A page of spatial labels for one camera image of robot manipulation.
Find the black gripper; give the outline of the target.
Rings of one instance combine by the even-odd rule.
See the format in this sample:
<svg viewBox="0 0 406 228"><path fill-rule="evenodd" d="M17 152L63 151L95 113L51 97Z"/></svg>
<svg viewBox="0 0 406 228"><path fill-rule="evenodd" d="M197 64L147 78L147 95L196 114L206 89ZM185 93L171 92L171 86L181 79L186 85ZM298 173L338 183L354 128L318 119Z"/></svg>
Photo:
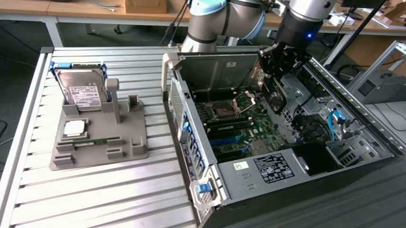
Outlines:
<svg viewBox="0 0 406 228"><path fill-rule="evenodd" d="M261 68L269 77L284 77L312 59L306 49L322 24L324 21L308 21L293 14L285 15L273 44L258 49Z"/></svg>

